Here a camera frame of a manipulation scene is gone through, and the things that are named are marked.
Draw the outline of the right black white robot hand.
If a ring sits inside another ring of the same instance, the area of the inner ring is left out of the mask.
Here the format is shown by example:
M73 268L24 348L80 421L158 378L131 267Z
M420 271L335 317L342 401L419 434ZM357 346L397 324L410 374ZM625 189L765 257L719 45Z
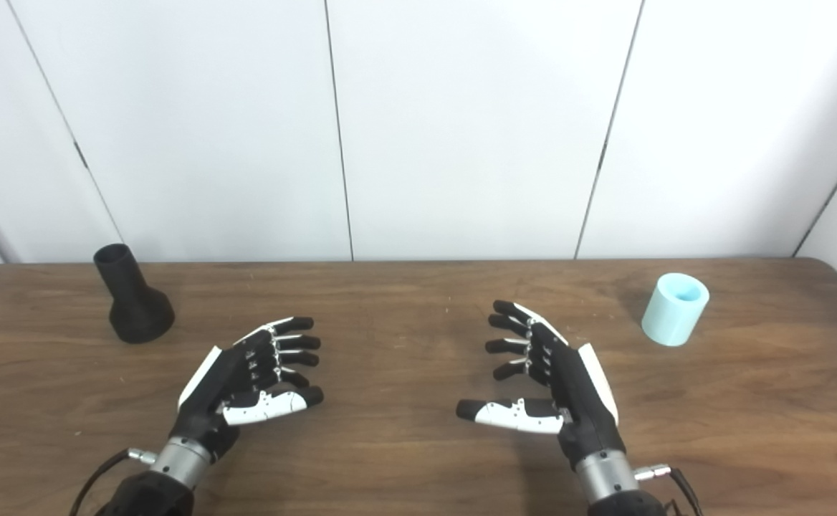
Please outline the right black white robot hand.
M527 376L547 388L550 396L516 401L461 399L455 414L475 424L555 435L575 472L580 472L588 459L599 461L614 453L624 454L612 393L606 389L593 347L570 346L545 317L515 302L496 300L493 310L489 325L516 335L485 343L490 355L515 356L493 370L493 379Z

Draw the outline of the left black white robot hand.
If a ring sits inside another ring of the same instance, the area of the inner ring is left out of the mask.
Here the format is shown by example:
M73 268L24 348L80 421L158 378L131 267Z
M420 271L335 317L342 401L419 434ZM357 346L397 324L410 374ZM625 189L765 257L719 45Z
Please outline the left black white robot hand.
M315 407L324 401L294 365L315 367L320 359L311 317L286 317L255 328L229 348L213 347L177 401L169 436L202 450L210 464L225 457L239 428Z

